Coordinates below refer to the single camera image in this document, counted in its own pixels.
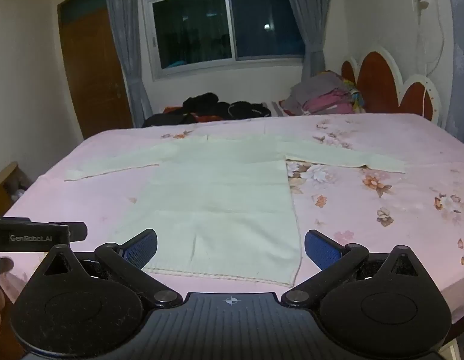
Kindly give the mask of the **cream knit sweater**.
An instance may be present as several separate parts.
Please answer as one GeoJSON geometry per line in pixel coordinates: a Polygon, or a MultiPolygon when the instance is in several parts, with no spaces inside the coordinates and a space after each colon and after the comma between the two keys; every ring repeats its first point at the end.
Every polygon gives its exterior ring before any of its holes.
{"type": "Polygon", "coordinates": [[[398,159],[283,136],[189,137],[82,164],[76,181],[152,167],[136,203],[114,228],[124,242],[151,228],[146,269],[160,274],[294,283],[301,260],[287,164],[403,172],[398,159]]]}

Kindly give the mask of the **pile of black clothes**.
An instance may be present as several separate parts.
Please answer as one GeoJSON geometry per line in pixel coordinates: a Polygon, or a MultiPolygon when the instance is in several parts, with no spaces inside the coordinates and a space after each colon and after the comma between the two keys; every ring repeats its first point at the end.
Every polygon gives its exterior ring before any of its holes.
{"type": "Polygon", "coordinates": [[[155,126],[194,125],[214,121],[270,117],[269,108],[260,103],[222,102],[214,93],[189,97],[179,107],[166,107],[162,113],[145,120],[143,128],[155,126]]]}

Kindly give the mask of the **stack of folded clothes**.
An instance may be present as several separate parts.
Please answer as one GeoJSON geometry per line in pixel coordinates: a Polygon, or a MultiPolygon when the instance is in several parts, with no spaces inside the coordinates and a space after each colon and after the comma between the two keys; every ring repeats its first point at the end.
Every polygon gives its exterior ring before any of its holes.
{"type": "Polygon", "coordinates": [[[365,113],[365,100],[355,84],[331,71],[299,82],[279,106],[289,116],[365,113]]]}

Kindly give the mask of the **wooden side cabinet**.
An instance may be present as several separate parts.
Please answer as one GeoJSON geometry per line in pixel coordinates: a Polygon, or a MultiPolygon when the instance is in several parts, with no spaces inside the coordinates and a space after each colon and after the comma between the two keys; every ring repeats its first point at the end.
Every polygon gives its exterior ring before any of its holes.
{"type": "Polygon", "coordinates": [[[11,162],[0,171],[0,216],[27,191],[32,184],[30,178],[20,169],[17,162],[11,162]]]}

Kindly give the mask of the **pink floral bed sheet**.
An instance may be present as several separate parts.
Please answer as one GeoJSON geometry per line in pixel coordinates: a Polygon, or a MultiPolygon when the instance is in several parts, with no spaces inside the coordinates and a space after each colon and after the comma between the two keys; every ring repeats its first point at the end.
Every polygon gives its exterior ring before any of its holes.
{"type": "Polygon", "coordinates": [[[156,168],[84,180],[69,180],[70,170],[197,136],[257,135],[298,137],[405,162],[402,174],[319,165],[301,168],[291,181],[299,230],[316,229],[340,244],[356,242],[373,252],[408,245],[444,295],[453,318],[464,316],[464,145],[417,115],[277,117],[99,133],[40,176],[9,216],[83,222],[89,234],[75,249],[93,250],[113,240],[123,216],[138,207],[156,168]]]}

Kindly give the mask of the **striped pillow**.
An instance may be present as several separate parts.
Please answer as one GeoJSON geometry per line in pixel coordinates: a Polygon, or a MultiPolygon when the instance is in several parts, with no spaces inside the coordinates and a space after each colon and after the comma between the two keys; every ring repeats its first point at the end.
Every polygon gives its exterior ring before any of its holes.
{"type": "Polygon", "coordinates": [[[262,105],[270,111],[272,117],[291,116],[291,113],[281,106],[281,102],[263,102],[262,105]]]}

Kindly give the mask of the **brown wooden door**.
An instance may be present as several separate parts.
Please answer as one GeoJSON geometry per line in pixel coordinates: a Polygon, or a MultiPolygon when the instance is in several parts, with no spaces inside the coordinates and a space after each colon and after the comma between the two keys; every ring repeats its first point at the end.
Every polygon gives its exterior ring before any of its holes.
{"type": "Polygon", "coordinates": [[[106,0],[62,2],[58,28],[66,80],[83,138],[132,128],[106,0]]]}

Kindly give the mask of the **red and white headboard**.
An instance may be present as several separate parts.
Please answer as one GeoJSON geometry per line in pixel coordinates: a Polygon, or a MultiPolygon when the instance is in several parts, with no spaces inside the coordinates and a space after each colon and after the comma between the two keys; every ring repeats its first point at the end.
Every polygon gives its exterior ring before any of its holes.
{"type": "Polygon", "coordinates": [[[358,89],[367,113],[414,114],[440,123],[440,95],[431,79],[421,74],[404,79],[392,55],[381,46],[372,46],[361,61],[347,57],[341,76],[358,89]]]}

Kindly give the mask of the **right grey curtain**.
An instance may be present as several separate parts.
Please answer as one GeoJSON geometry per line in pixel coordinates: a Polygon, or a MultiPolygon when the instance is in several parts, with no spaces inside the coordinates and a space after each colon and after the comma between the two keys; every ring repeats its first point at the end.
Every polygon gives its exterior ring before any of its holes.
{"type": "Polygon", "coordinates": [[[304,42],[302,80],[325,70],[324,43],[330,0],[289,0],[304,42]]]}

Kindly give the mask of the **grey curtain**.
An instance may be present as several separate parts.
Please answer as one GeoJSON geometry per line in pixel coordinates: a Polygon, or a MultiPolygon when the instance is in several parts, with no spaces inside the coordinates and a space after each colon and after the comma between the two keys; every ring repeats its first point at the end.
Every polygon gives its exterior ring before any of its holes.
{"type": "Polygon", "coordinates": [[[106,0],[106,4],[132,121],[140,127],[152,116],[152,109],[142,80],[138,0],[106,0]]]}
{"type": "Polygon", "coordinates": [[[304,42],[302,80],[325,70],[324,43],[330,0],[289,0],[304,42]]]}

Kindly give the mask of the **left grey curtain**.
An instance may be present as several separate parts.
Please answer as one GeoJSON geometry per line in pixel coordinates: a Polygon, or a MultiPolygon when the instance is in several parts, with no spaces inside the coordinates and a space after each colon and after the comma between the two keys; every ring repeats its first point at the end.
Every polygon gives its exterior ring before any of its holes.
{"type": "Polygon", "coordinates": [[[152,116],[152,109],[142,80],[138,0],[106,0],[106,4],[132,121],[140,127],[152,116]]]}

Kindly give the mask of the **window with white frame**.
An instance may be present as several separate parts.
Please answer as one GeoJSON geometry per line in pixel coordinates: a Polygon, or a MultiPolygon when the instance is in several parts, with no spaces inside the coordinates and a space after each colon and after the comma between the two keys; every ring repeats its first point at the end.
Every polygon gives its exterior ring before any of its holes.
{"type": "Polygon", "coordinates": [[[145,15],[155,77],[304,56],[289,0],[145,0],[145,15]]]}

